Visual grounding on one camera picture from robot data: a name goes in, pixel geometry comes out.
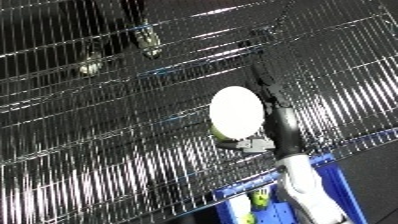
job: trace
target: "white ball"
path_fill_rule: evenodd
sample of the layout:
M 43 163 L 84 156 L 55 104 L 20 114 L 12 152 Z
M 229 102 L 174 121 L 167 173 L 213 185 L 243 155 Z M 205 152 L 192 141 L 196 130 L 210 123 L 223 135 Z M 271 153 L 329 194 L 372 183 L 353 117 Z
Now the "white ball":
M 213 97 L 210 119 L 225 137 L 243 139 L 260 129 L 264 121 L 264 108 L 252 91 L 240 86 L 230 86 Z

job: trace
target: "blue container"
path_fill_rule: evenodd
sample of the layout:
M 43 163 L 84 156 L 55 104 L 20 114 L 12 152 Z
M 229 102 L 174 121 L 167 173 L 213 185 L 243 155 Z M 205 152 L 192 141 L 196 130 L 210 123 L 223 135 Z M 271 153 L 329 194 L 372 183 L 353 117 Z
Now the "blue container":
M 311 159 L 313 164 L 321 165 L 327 161 L 333 160 L 331 154 L 315 157 Z M 330 163 L 316 168 L 316 171 L 322 177 L 323 186 L 328 195 L 333 198 L 340 207 L 347 213 L 355 224 L 366 224 L 365 217 L 356 202 L 351 189 L 345 180 L 341 169 L 337 163 Z M 265 210 L 255 211 L 258 224 L 296 224 L 298 223 L 294 215 L 293 209 L 286 202 L 279 202 L 275 196 L 276 180 L 278 173 L 276 171 L 257 177 L 255 179 L 237 183 L 215 191 L 216 197 L 219 199 L 229 197 L 235 194 L 259 187 L 265 184 L 271 185 L 271 200 Z M 235 220 L 229 201 L 216 205 L 218 215 L 222 224 L 238 224 Z

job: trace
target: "chrome wire shelf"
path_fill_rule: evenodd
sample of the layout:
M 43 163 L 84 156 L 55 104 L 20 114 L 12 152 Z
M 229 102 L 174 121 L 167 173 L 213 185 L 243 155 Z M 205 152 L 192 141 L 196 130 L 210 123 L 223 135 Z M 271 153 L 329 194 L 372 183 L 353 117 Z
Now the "chrome wire shelf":
M 209 133 L 212 96 L 252 63 L 283 81 L 309 153 L 398 136 L 398 26 L 379 1 L 148 1 L 145 26 L 127 8 L 0 2 L 2 223 L 159 223 L 271 171 L 271 153 L 216 149 Z M 148 26 L 159 59 L 136 46 Z M 98 42 L 102 69 L 80 74 Z

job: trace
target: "robotic arm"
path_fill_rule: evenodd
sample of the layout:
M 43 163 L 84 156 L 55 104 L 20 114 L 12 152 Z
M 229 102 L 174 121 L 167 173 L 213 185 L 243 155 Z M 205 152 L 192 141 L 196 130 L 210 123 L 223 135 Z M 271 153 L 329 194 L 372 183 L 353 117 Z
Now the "robotic arm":
M 220 148 L 260 153 L 273 150 L 277 159 L 278 197 L 290 203 L 302 224 L 349 224 L 345 212 L 329 197 L 322 179 L 302 149 L 294 109 L 282 94 L 282 86 L 259 65 L 252 66 L 254 83 L 248 87 L 261 100 L 266 111 L 265 130 L 274 144 L 264 139 L 221 142 Z

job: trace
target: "green ball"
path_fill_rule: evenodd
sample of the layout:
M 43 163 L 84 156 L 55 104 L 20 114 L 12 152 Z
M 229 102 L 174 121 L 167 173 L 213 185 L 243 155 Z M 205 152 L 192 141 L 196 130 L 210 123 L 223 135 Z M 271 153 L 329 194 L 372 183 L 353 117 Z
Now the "green ball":
M 263 191 L 256 191 L 252 194 L 252 204 L 258 209 L 264 209 L 268 206 L 269 196 Z
M 210 128 L 210 132 L 214 135 L 214 137 L 216 137 L 216 139 L 218 141 L 226 141 L 229 140 L 228 137 L 226 137 L 225 135 L 223 135 L 217 128 L 216 126 L 212 125 Z
M 245 215 L 239 221 L 239 224 L 255 224 L 255 223 L 256 223 L 256 217 L 254 216 L 253 213 Z

